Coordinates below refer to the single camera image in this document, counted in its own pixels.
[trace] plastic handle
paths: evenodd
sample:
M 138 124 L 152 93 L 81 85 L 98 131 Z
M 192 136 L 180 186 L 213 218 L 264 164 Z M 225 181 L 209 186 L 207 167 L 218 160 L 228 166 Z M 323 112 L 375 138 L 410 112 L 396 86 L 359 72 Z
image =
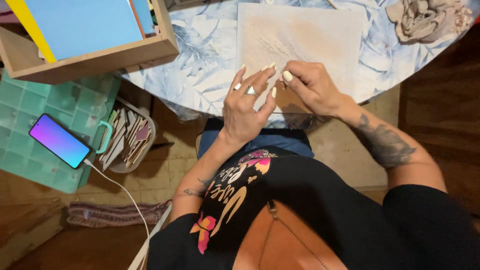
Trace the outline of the plastic handle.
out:
M 108 145 L 108 142 L 110 141 L 110 138 L 112 137 L 112 132 L 113 132 L 112 125 L 110 125 L 109 123 L 107 123 L 105 121 L 100 121 L 98 123 L 98 126 L 100 126 L 100 125 L 105 125 L 107 127 L 108 131 L 107 131 L 107 136 L 105 137 L 105 142 L 103 142 L 102 148 L 100 148 L 99 150 L 97 150 L 95 152 L 97 154 L 101 154 L 101 153 L 105 152 L 105 150 L 107 150 L 107 145 Z

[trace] silver ring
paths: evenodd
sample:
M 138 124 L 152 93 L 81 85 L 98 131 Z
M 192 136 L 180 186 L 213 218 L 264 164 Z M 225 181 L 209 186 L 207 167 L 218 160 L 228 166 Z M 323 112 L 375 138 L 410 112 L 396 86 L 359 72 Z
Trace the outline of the silver ring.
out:
M 253 89 L 253 87 L 248 86 L 247 89 L 245 90 L 245 94 L 247 95 L 254 95 L 258 98 L 257 92 Z

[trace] woman's right hand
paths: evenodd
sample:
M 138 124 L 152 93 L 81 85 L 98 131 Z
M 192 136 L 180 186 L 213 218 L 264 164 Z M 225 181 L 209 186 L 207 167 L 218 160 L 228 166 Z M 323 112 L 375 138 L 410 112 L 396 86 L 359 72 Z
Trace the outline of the woman's right hand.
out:
M 315 114 L 338 117 L 341 108 L 355 104 L 350 96 L 338 91 L 322 63 L 288 61 L 282 77 Z

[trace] long fingernail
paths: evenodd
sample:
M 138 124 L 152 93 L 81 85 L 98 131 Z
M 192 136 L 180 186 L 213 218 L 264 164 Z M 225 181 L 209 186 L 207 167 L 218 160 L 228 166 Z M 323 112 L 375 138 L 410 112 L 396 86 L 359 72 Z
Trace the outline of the long fingernail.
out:
M 289 83 L 291 80 L 293 80 L 292 73 L 290 73 L 290 71 L 288 71 L 288 70 L 285 70 L 285 71 L 283 72 L 283 78 L 285 79 L 285 81 L 286 81 L 287 83 Z

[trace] woman's left hand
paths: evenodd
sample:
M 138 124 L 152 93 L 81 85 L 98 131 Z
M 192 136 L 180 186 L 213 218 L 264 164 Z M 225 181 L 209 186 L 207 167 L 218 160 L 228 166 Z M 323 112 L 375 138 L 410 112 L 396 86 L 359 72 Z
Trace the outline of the woman's left hand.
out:
M 245 80 L 242 80 L 245 74 L 245 67 L 238 71 L 223 102 L 224 126 L 218 135 L 220 139 L 224 139 L 229 145 L 240 149 L 257 137 L 265 126 L 268 117 L 276 108 L 276 88 L 273 87 L 271 89 L 265 104 L 258 111 L 253 109 L 253 105 L 257 97 L 266 89 L 265 84 L 267 80 L 275 73 L 274 64 Z M 235 90 L 234 87 L 239 83 L 241 87 Z M 256 95 L 245 93 L 248 86 L 254 89 Z

